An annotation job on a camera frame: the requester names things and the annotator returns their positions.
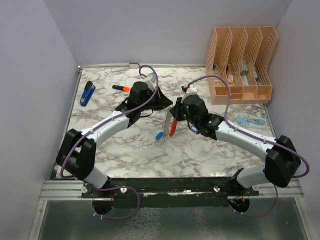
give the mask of orange desk organizer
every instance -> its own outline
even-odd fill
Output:
[[[214,28],[205,70],[207,75],[219,75],[226,80],[231,91],[231,104],[266,104],[270,101],[272,85],[267,67],[277,39],[273,26]],[[243,85],[240,75],[243,57],[247,60],[248,85]],[[258,83],[253,74],[254,66],[260,80]],[[233,75],[232,83],[228,82],[227,72]],[[225,85],[214,77],[208,79],[208,84],[212,103],[227,104]]]

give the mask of marble tabletop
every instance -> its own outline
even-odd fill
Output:
[[[182,85],[206,75],[204,68],[161,67],[155,70],[162,92],[172,102],[182,97]],[[144,68],[142,72],[148,74],[151,71]],[[108,117],[128,96],[126,92],[112,89],[112,85],[130,87],[139,80],[138,70],[132,68],[83,69],[68,130],[80,131]],[[87,106],[82,107],[79,101],[87,81],[92,81],[96,90]],[[208,82],[199,81],[195,87],[209,112],[223,116],[226,106],[212,104]],[[178,123],[173,137],[157,141],[155,137],[163,130],[165,111],[156,111],[150,117],[139,119],[104,142],[96,150],[95,166],[110,177],[174,178],[232,176],[239,168],[261,163],[258,157],[237,146],[194,134],[185,122]],[[262,104],[231,105],[228,119],[235,122],[236,116],[244,113],[267,120]],[[266,129],[250,130],[272,136],[269,124]]]

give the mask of screw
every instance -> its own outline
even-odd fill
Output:
[[[214,186],[214,187],[213,187],[213,190],[214,190],[216,193],[218,193],[218,192],[220,192],[220,187]]]

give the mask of white wall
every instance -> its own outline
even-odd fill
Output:
[[[218,26],[277,26],[291,0],[44,0],[79,65],[204,64]]]
[[[0,3],[0,239],[28,238],[77,81],[42,0]]]
[[[290,137],[310,163],[302,178],[309,213],[320,236],[320,1],[293,0],[277,28],[278,46],[269,68],[268,104],[277,136]]]

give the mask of purple cable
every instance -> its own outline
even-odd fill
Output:
[[[240,133],[242,133],[242,134],[244,134],[244,135],[246,135],[246,136],[248,136],[248,137],[251,137],[251,138],[256,139],[256,140],[258,140],[258,141],[264,142],[265,140],[264,140],[263,138],[257,137],[257,136],[255,136],[255,135],[252,135],[252,134],[250,134],[250,133],[248,133],[248,132],[246,132],[246,131],[243,131],[243,130],[241,130],[241,129],[239,129],[239,128],[236,129],[236,127],[233,126],[233,125],[228,121],[228,116],[227,116],[227,114],[228,114],[228,108],[229,108],[229,105],[230,105],[231,92],[230,92],[230,88],[229,88],[229,86],[227,85],[226,81],[223,80],[221,77],[219,77],[219,76],[217,76],[217,75],[206,75],[206,76],[202,76],[202,77],[199,77],[199,78],[196,79],[196,80],[193,80],[193,81],[189,82],[189,83],[188,83],[188,86],[190,86],[191,84],[194,84],[195,82],[198,82],[198,81],[200,81],[200,80],[202,80],[202,79],[206,79],[206,78],[217,78],[217,79],[221,80],[221,81],[223,82],[223,84],[225,85],[226,89],[227,89],[228,98],[227,98],[227,103],[226,103],[226,107],[225,107],[225,111],[224,111],[224,120],[225,120],[225,122],[229,125],[229,127],[232,128],[232,129],[234,129],[234,130],[236,130],[236,131],[238,131],[238,132],[240,132]],[[300,174],[300,175],[297,175],[297,176],[293,176],[293,178],[295,178],[295,179],[297,179],[297,178],[302,178],[302,177],[306,176],[306,175],[309,173],[309,171],[310,171],[310,166],[309,166],[307,160],[306,160],[304,157],[302,157],[299,153],[291,150],[290,148],[287,148],[287,147],[285,147],[285,146],[282,146],[281,144],[276,143],[276,142],[272,142],[272,141],[269,141],[269,140],[266,140],[265,142],[268,143],[268,144],[275,145],[275,146],[277,146],[277,147],[279,147],[279,148],[282,148],[282,149],[290,152],[291,154],[296,155],[298,158],[300,158],[300,159],[304,162],[305,167],[306,167],[305,172],[304,172],[303,174]],[[241,213],[238,212],[238,211],[235,211],[235,212],[236,212],[237,214],[240,214],[240,215],[242,215],[242,216],[249,217],[249,218],[261,218],[261,217],[265,217],[265,216],[271,214],[271,213],[276,209],[276,207],[277,207],[277,205],[278,205],[278,198],[279,198],[277,187],[276,187],[275,185],[273,185],[273,186],[274,186],[274,189],[275,189],[275,196],[276,196],[276,197],[275,197],[275,204],[274,204],[274,206],[270,209],[270,211],[268,211],[268,212],[266,212],[266,213],[264,213],[264,214],[259,214],[259,215],[250,215],[250,214],[244,214],[244,213],[241,214]]]
[[[127,114],[129,114],[129,113],[132,113],[132,112],[134,112],[134,111],[136,111],[136,110],[144,107],[145,105],[147,105],[147,104],[151,101],[151,99],[154,98],[154,96],[155,96],[156,93],[158,92],[158,87],[159,87],[158,75],[157,75],[156,71],[154,70],[154,68],[153,68],[152,66],[142,65],[142,66],[139,68],[139,74],[140,74],[140,76],[142,75],[142,74],[141,74],[141,69],[144,68],[144,67],[150,68],[150,69],[152,70],[152,72],[154,73],[155,79],[156,79],[155,90],[154,90],[153,94],[151,95],[151,97],[150,97],[147,101],[145,101],[144,103],[142,103],[140,106],[137,106],[137,107],[135,107],[135,108],[133,108],[133,109],[131,109],[131,110],[129,110],[129,111],[120,113],[120,114],[114,116],[113,118],[108,118],[108,119],[106,119],[105,121],[103,121],[102,123],[100,123],[99,125],[97,125],[96,127],[94,127],[94,128],[92,129],[93,132],[94,132],[95,130],[97,130],[98,128],[102,127],[103,125],[109,123],[110,121],[113,121],[113,120],[115,120],[115,119],[117,119],[117,118],[119,118],[119,117],[121,117],[121,116],[123,116],[123,115],[127,115]],[[81,141],[82,141],[85,137],[87,137],[87,136],[90,135],[91,133],[92,133],[91,131],[88,131],[86,134],[84,134],[82,137],[80,137],[79,140],[74,144],[74,146],[71,148],[71,150],[70,150],[69,153],[67,154],[65,160],[63,161],[63,164],[62,164],[62,166],[61,166],[61,171],[60,171],[60,175],[61,175],[61,177],[62,177],[63,179],[73,178],[73,176],[65,176],[65,175],[64,175],[65,167],[66,167],[66,165],[67,165],[67,162],[68,162],[71,154],[74,152],[74,150],[76,149],[76,147],[81,143]]]
[[[112,190],[117,190],[117,189],[122,189],[122,188],[130,189],[135,193],[135,195],[136,195],[136,197],[138,199],[138,203],[137,203],[137,206],[136,206],[135,210],[132,213],[130,213],[129,215],[127,215],[127,216],[105,216],[105,215],[96,214],[96,215],[98,215],[100,217],[103,217],[104,219],[112,219],[112,220],[128,219],[128,218],[132,217],[133,215],[135,215],[138,212],[139,208],[140,208],[139,193],[133,187],[130,187],[130,186],[116,186],[116,187],[110,187],[110,188],[104,188],[104,189],[97,188],[97,187],[95,187],[93,185],[91,185],[91,187],[93,187],[94,189],[96,189],[98,191],[112,191]]]
[[[231,92],[230,92],[230,88],[228,87],[226,81],[223,80],[221,77],[219,77],[219,76],[217,76],[217,75],[202,76],[202,77],[200,77],[200,78],[198,78],[198,79],[196,79],[196,80],[193,80],[192,82],[189,82],[189,83],[188,83],[188,86],[190,86],[191,84],[194,84],[195,82],[198,82],[198,81],[200,81],[200,80],[202,80],[202,79],[205,79],[205,78],[217,78],[217,79],[221,80],[221,81],[223,82],[223,84],[226,86],[226,89],[227,89],[227,92],[228,92],[228,99],[227,99],[227,103],[226,103],[226,107],[225,107],[225,111],[224,111],[224,120],[225,120],[225,122],[229,125],[229,127],[232,128],[232,129],[234,129],[234,130],[236,130],[236,131],[238,131],[239,133],[242,133],[242,134],[248,136],[248,137],[251,137],[251,138],[253,138],[253,139],[255,139],[255,140],[264,142],[264,139],[263,139],[263,138],[257,137],[257,136],[255,136],[255,135],[252,135],[252,134],[250,134],[250,133],[248,133],[248,132],[246,132],[246,131],[243,131],[243,130],[241,130],[241,129],[239,129],[239,128],[236,129],[236,127],[233,126],[233,125],[229,122],[228,117],[227,117],[227,114],[228,114],[228,108],[229,108],[229,105],[230,105]],[[282,149],[288,151],[289,153],[291,153],[291,154],[293,154],[293,155],[296,155],[298,158],[300,158],[300,159],[304,162],[305,167],[306,167],[305,172],[302,173],[302,174],[300,174],[300,175],[293,176],[293,178],[295,178],[295,179],[302,178],[302,177],[306,176],[306,175],[309,173],[309,171],[310,171],[309,163],[308,163],[307,160],[306,160],[303,156],[301,156],[299,153],[291,150],[290,148],[287,148],[287,147],[285,147],[285,146],[282,146],[281,144],[276,143],[276,142],[272,142],[272,141],[269,141],[269,140],[266,140],[265,142],[268,143],[268,144],[275,145],[275,146],[277,146],[277,147],[279,147],[279,148],[282,148]]]
[[[129,114],[129,113],[132,113],[133,111],[136,111],[136,110],[142,108],[143,106],[145,106],[146,104],[148,104],[148,103],[151,101],[151,99],[157,94],[157,92],[158,92],[158,87],[159,87],[158,75],[157,75],[156,71],[154,70],[154,68],[153,68],[152,66],[142,65],[142,66],[139,68],[139,74],[140,74],[140,76],[142,75],[142,74],[141,74],[141,69],[144,68],[144,67],[150,68],[150,69],[153,71],[153,73],[154,73],[154,75],[155,75],[155,79],[156,79],[155,90],[154,90],[154,92],[152,93],[151,97],[150,97],[147,101],[145,101],[143,104],[141,104],[140,106],[137,106],[137,107],[135,107],[135,108],[133,108],[133,109],[131,109],[131,110],[129,110],[129,111],[123,112],[123,113],[121,113],[121,114],[118,114],[118,115],[114,116],[113,118],[108,118],[108,119],[106,119],[105,121],[103,121],[102,123],[100,123],[99,125],[97,125],[96,127],[94,127],[94,128],[92,129],[92,131],[97,130],[98,128],[102,127],[103,125],[107,124],[107,123],[110,122],[110,121],[113,121],[114,119],[117,119],[117,118],[119,118],[119,117],[121,117],[121,116],[123,116],[123,115],[127,115],[127,114]],[[73,177],[73,176],[64,176],[64,169],[65,169],[65,167],[66,167],[66,164],[67,164],[67,162],[68,162],[71,154],[72,154],[72,153],[74,152],[74,150],[76,149],[76,147],[81,143],[81,141],[82,141],[85,137],[87,137],[87,136],[90,135],[91,133],[92,133],[92,132],[88,131],[86,134],[84,134],[82,137],[80,137],[80,139],[74,144],[74,146],[71,148],[70,152],[67,154],[65,160],[63,161],[63,164],[62,164],[62,166],[61,166],[61,171],[60,171],[60,175],[61,175],[61,177],[62,177],[63,179],[67,179],[67,178],[72,178],[72,177]],[[94,189],[96,189],[96,190],[99,190],[99,191],[112,191],[112,190],[116,190],[116,189],[122,188],[122,186],[117,186],[117,187],[111,187],[111,188],[101,189],[101,188],[97,188],[97,187],[95,187],[95,186],[93,186],[93,185],[92,185],[92,187],[93,187]],[[138,203],[137,203],[137,206],[136,206],[135,210],[134,210],[132,213],[130,213],[129,215],[127,215],[127,216],[112,217],[112,216],[104,216],[104,215],[102,215],[101,217],[103,217],[103,218],[105,218],[105,219],[122,220],[122,219],[130,218],[130,217],[132,217],[134,214],[136,214],[136,212],[137,212],[137,211],[139,210],[139,208],[140,208],[140,197],[139,197],[139,194],[138,194],[138,192],[137,192],[133,187],[126,186],[125,188],[132,190],[132,191],[136,194],[136,196],[137,196]]]

